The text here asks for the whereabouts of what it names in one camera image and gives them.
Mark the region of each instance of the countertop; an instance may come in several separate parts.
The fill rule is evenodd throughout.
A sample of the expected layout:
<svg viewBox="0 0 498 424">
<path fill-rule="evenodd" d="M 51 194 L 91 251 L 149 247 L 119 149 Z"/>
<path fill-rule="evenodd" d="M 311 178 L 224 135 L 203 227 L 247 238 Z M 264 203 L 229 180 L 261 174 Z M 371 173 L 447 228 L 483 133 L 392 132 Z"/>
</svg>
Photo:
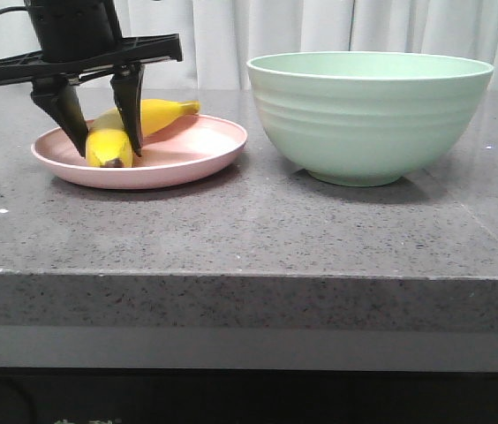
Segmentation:
<svg viewBox="0 0 498 424">
<path fill-rule="evenodd" d="M 498 333 L 498 92 L 433 165 L 349 188 L 284 159 L 250 92 L 145 90 L 249 137 L 211 177 L 134 192 L 41 167 L 55 125 L 29 92 L 0 87 L 0 325 Z"/>
</svg>

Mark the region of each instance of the green bowl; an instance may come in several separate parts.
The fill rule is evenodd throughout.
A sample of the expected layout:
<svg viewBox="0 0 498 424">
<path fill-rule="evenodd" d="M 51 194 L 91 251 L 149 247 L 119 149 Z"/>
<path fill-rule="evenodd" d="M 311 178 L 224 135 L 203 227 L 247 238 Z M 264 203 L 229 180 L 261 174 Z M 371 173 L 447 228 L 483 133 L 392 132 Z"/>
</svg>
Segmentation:
<svg viewBox="0 0 498 424">
<path fill-rule="evenodd" d="M 329 183 L 382 186 L 457 142 L 494 67 L 338 51 L 256 57 L 247 69 L 260 121 L 283 155 Z"/>
</svg>

